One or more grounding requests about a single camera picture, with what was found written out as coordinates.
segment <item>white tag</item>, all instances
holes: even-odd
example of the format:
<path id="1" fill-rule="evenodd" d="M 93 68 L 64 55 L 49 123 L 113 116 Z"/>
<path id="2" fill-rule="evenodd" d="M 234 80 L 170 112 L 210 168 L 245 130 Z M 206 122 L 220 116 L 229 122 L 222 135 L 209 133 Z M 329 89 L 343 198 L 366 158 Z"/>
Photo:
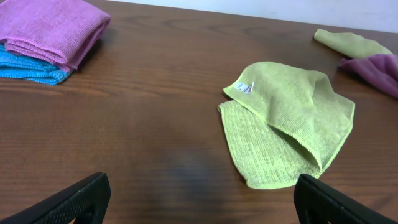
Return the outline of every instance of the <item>white tag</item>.
<path id="1" fill-rule="evenodd" d="M 253 87 L 254 87 L 254 82 L 252 83 L 252 85 L 246 85 L 244 83 L 238 82 L 237 84 L 235 84 L 235 89 L 245 93 L 245 94 L 250 94 L 253 91 Z"/>

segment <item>brown table surface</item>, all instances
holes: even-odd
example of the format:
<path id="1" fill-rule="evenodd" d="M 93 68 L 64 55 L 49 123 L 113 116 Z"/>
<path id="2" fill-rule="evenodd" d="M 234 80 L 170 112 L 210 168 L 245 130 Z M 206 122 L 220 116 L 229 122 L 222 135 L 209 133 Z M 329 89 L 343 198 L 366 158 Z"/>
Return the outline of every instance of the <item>brown table surface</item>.
<path id="1" fill-rule="evenodd" d="M 248 188 L 217 106 L 248 65 L 326 73 L 356 103 L 354 128 L 320 178 L 398 220 L 398 102 L 312 37 L 354 32 L 391 49 L 398 34 L 92 0 L 112 15 L 97 51 L 61 85 L 0 79 L 0 219 L 94 173 L 105 223 L 298 223 L 293 187 Z"/>

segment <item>pink cloth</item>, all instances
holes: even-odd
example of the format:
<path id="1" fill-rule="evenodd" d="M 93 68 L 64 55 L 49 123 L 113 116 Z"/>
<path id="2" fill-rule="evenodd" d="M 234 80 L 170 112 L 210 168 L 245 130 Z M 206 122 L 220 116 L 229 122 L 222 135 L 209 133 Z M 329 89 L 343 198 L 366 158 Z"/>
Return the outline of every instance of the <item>pink cloth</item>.
<path id="1" fill-rule="evenodd" d="M 364 59 L 343 59 L 339 66 L 356 72 L 379 90 L 398 98 L 398 55 L 375 54 Z"/>
<path id="2" fill-rule="evenodd" d="M 77 69 L 110 20 L 82 0 L 6 0 L 0 4 L 0 42 L 9 52 L 69 72 Z"/>

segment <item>folded cloth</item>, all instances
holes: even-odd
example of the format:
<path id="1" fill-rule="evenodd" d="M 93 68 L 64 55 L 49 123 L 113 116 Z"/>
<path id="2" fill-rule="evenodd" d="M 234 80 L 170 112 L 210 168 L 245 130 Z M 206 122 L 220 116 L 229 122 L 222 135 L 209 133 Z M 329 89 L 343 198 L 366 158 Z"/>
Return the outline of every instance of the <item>folded cloth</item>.
<path id="1" fill-rule="evenodd" d="M 64 72 L 55 65 L 43 60 L 14 55 L 6 52 L 0 44 L 0 77 L 28 79 L 38 83 L 56 85 L 68 78 L 70 72 Z"/>
<path id="2" fill-rule="evenodd" d="M 353 128 L 355 104 L 328 77 L 273 62 L 248 66 L 219 105 L 233 162 L 254 189 L 319 177 Z"/>
<path id="3" fill-rule="evenodd" d="M 353 33 L 331 33 L 318 29 L 314 39 L 351 58 L 367 58 L 374 54 L 392 54 L 374 40 Z"/>
<path id="4" fill-rule="evenodd" d="M 82 0 L 6 0 L 0 4 L 0 42 L 16 52 L 77 69 L 111 16 Z"/>
<path id="5" fill-rule="evenodd" d="M 398 98 L 398 55 L 375 54 L 365 59 L 343 59 L 339 66 L 358 73 L 379 90 Z"/>

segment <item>yellow-green microfiber cloth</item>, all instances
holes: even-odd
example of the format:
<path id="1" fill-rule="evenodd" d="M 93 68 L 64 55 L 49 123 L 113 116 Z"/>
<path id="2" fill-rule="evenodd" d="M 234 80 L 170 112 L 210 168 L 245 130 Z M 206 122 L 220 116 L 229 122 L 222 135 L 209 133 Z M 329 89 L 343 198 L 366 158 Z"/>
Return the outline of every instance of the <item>yellow-green microfiber cloth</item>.
<path id="1" fill-rule="evenodd" d="M 273 62 L 248 66 L 219 105 L 233 162 L 254 189 L 319 177 L 353 128 L 355 104 L 328 77 Z"/>
<path id="2" fill-rule="evenodd" d="M 318 29 L 315 40 L 351 58 L 367 58 L 374 54 L 392 54 L 374 40 L 368 40 L 353 33 L 331 33 Z"/>

